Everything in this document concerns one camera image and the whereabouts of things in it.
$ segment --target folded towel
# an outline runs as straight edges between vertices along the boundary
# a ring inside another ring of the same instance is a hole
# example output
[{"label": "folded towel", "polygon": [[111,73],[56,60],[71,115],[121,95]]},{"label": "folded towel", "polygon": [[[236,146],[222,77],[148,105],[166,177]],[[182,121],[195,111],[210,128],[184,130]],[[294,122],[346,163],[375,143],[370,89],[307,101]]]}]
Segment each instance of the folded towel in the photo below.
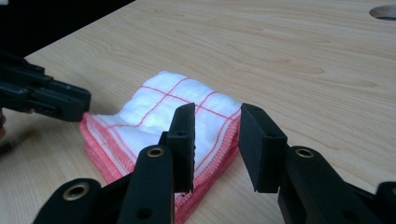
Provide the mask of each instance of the folded towel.
[{"label": "folded towel", "polygon": [[141,149],[169,130],[175,109],[195,103],[194,192],[175,197],[175,222],[183,223],[235,158],[241,104],[197,80],[161,72],[147,80],[119,114],[86,113],[84,149],[107,183],[134,170]]}]

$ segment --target wood grain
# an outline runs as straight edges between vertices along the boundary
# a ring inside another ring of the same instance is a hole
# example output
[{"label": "wood grain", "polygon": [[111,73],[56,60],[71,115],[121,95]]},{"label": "wood grain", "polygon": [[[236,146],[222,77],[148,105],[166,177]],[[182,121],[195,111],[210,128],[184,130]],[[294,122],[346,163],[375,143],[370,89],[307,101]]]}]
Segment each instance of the wood grain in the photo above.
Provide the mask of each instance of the wood grain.
[{"label": "wood grain", "polygon": [[[316,149],[374,192],[396,179],[396,22],[388,0],[136,1],[27,57],[115,114],[162,70],[262,107],[291,145]],[[4,111],[0,222],[30,223],[64,182],[104,180],[76,123]],[[241,158],[187,223],[282,223],[276,195],[253,192]]]}]

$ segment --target metal ring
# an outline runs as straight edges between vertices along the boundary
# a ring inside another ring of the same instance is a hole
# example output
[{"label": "metal ring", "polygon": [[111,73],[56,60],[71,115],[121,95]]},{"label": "metal ring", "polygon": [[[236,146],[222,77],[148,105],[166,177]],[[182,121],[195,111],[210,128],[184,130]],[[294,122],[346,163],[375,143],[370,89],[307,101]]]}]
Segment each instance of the metal ring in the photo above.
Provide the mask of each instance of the metal ring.
[{"label": "metal ring", "polygon": [[150,156],[150,157],[161,157],[161,156],[163,155],[164,152],[165,152],[165,151],[163,151],[162,148],[160,148],[160,147],[154,147],[154,148],[151,148],[151,149],[148,151],[148,156]]},{"label": "metal ring", "polygon": [[304,158],[313,158],[315,154],[308,149],[305,148],[297,148],[296,149],[297,155],[304,157]]},{"label": "metal ring", "polygon": [[64,191],[64,199],[67,201],[74,201],[82,198],[88,191],[90,191],[90,185],[88,183],[77,183]]}]

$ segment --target light wood tabletop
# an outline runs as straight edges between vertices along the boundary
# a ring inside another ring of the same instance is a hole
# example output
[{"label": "light wood tabletop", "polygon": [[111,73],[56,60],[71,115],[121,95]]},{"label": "light wood tabletop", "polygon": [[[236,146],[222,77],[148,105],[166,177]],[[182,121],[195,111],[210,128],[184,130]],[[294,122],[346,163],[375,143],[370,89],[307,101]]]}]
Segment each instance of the light wood tabletop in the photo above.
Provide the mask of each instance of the light wood tabletop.
[{"label": "light wood tabletop", "polygon": [[[93,114],[118,113],[160,71],[195,78],[263,108],[290,145],[312,147],[345,181],[375,192],[396,180],[396,21],[370,10],[392,4],[138,0],[26,59],[89,90]],[[0,223],[31,223],[72,179],[106,184],[77,123],[4,113]],[[283,223],[276,198],[253,191],[238,155],[187,223]]]}]

